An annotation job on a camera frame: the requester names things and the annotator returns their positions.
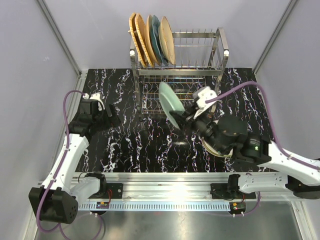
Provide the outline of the pale green bottom plate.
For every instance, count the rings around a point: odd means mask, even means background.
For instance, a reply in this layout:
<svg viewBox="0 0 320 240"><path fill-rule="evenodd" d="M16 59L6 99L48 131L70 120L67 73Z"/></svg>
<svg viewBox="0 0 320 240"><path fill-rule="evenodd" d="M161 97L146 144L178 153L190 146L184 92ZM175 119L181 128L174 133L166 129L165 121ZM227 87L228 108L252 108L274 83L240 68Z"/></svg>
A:
<svg viewBox="0 0 320 240"><path fill-rule="evenodd" d="M177 111L183 113L185 111L185 108L181 100L176 96L173 89L166 82L161 82L159 84L158 94L160 105L166 117L169 119L169 121L173 124L175 128L179 129L180 127L177 124L174 117L170 114L170 111Z"/></svg>

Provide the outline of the teal scalloped plate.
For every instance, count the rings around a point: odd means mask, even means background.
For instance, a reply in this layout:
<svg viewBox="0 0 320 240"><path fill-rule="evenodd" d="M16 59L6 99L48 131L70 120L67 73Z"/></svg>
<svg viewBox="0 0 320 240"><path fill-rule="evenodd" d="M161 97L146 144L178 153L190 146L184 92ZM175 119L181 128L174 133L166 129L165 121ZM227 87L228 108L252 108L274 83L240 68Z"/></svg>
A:
<svg viewBox="0 0 320 240"><path fill-rule="evenodd" d="M160 23L160 20L158 19L158 17L156 15L153 15L152 16L152 30L153 30L153 33L155 35L158 52L160 54L161 63L164 66L168 66L169 62L168 62L167 58L164 55L164 52L163 52L163 49L162 49L162 45L161 45L161 41L160 41L160 34L159 34L160 24L161 23Z"/></svg>

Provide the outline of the cream yellow bird plate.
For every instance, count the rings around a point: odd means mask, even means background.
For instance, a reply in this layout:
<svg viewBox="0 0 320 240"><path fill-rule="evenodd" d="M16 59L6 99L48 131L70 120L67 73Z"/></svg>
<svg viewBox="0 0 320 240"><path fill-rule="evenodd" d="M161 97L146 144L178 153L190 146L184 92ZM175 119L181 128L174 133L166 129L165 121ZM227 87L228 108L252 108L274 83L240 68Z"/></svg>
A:
<svg viewBox="0 0 320 240"><path fill-rule="evenodd" d="M175 45L173 33L168 19L163 16L158 28L160 46L164 57L172 65L176 64Z"/></svg>

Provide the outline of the woven bamboo tray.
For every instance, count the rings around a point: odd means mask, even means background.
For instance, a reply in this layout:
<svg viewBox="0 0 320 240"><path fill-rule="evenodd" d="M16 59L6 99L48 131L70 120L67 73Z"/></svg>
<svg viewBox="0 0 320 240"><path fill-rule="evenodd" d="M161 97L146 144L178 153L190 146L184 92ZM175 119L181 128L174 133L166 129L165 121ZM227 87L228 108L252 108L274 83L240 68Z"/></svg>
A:
<svg viewBox="0 0 320 240"><path fill-rule="evenodd" d="M138 30L135 24L136 15L137 14L133 12L129 18L129 31L130 31L135 49L137 51L138 59L142 64L142 66L146 68L148 62L146 61L144 50L138 37Z"/></svg>
<svg viewBox="0 0 320 240"><path fill-rule="evenodd" d="M140 13L137 13L134 18L135 28L138 36L138 43L141 48L140 50L140 62L143 65L144 68L147 68L148 66L154 67L155 63L152 61L146 44L146 25L143 20L143 17Z"/></svg>

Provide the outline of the cream bird painted plate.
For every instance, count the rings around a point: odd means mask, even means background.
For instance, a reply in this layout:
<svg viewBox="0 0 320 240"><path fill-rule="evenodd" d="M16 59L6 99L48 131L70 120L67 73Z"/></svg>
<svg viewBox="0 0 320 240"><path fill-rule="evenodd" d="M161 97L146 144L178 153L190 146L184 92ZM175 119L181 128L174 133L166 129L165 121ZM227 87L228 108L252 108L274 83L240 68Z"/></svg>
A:
<svg viewBox="0 0 320 240"><path fill-rule="evenodd" d="M152 31L152 15L149 14L146 19L144 34L145 34L145 43L148 56L150 58L150 66L155 67L160 65L160 58L157 56L156 47L153 40L153 31Z"/></svg>

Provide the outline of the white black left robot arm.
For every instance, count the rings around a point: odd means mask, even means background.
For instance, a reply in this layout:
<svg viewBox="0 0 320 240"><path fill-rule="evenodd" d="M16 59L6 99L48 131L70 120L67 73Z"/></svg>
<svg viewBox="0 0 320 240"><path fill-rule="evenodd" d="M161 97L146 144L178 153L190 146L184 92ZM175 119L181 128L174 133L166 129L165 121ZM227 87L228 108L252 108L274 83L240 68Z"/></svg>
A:
<svg viewBox="0 0 320 240"><path fill-rule="evenodd" d="M74 173L93 136L121 124L113 104L103 106L97 99L84 99L68 124L62 149L40 187L31 188L28 198L36 220L71 224L79 206L90 197L101 199L110 193L102 173L87 173L71 186Z"/></svg>

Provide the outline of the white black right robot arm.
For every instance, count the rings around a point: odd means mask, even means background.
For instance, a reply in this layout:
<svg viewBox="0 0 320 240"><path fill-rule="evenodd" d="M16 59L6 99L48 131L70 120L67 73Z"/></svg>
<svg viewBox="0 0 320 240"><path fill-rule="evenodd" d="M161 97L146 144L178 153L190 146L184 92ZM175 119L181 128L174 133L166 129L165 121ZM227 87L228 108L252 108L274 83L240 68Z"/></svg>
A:
<svg viewBox="0 0 320 240"><path fill-rule="evenodd" d="M320 197L319 164L295 154L283 153L275 142L248 132L247 122L235 116L223 116L214 122L206 113L194 118L186 111L169 112L179 129L195 132L218 155L231 155L235 162L253 164L276 171L273 175L229 175L225 188L218 189L220 196L237 199L253 192L292 192L301 199L317 200Z"/></svg>

